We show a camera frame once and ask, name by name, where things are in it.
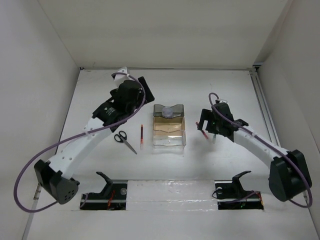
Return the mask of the small clear clip jar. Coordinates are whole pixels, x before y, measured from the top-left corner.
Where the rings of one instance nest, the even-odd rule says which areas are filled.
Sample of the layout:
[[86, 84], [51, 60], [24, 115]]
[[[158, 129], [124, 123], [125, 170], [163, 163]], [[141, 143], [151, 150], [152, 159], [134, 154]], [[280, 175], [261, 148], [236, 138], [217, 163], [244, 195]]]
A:
[[173, 109], [169, 106], [165, 106], [161, 110], [162, 117], [166, 119], [171, 119], [173, 117], [173, 113], [174, 113]]

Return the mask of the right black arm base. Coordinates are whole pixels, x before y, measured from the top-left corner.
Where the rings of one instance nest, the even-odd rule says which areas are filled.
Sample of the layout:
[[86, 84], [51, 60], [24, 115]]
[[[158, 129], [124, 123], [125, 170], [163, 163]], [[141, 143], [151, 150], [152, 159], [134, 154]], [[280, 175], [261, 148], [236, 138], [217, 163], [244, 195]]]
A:
[[243, 171], [231, 180], [217, 180], [211, 197], [217, 200], [218, 210], [264, 210], [262, 195], [259, 191], [245, 190], [240, 178], [250, 170]]

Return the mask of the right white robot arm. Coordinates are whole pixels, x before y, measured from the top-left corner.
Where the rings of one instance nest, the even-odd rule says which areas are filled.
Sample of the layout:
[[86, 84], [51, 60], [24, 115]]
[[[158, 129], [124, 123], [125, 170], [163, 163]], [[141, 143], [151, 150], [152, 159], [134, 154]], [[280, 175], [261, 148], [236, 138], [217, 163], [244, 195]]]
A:
[[269, 168], [268, 186], [276, 199], [301, 208], [312, 206], [312, 180], [302, 152], [279, 147], [257, 134], [244, 120], [235, 120], [226, 102], [217, 100], [211, 110], [201, 111], [199, 131], [205, 121], [207, 132], [244, 147]]

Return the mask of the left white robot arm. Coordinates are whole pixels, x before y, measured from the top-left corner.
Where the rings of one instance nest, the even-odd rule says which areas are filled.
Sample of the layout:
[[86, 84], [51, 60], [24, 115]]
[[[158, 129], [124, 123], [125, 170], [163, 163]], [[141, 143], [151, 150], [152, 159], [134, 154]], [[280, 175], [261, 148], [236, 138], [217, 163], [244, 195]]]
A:
[[38, 160], [34, 171], [40, 186], [60, 205], [68, 203], [77, 193], [79, 182], [73, 174], [80, 163], [105, 138], [126, 123], [143, 105], [154, 101], [154, 96], [143, 76], [134, 80], [122, 75], [111, 97], [93, 113], [80, 136], [49, 160]]

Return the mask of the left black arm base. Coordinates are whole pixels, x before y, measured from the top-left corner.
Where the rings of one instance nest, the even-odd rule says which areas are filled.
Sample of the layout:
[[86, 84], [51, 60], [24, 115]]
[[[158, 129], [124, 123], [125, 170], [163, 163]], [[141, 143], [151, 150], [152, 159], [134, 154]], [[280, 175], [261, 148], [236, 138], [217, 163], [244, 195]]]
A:
[[83, 211], [125, 211], [127, 205], [128, 180], [112, 180], [104, 173], [97, 175], [105, 181], [100, 192], [84, 193], [79, 209]]

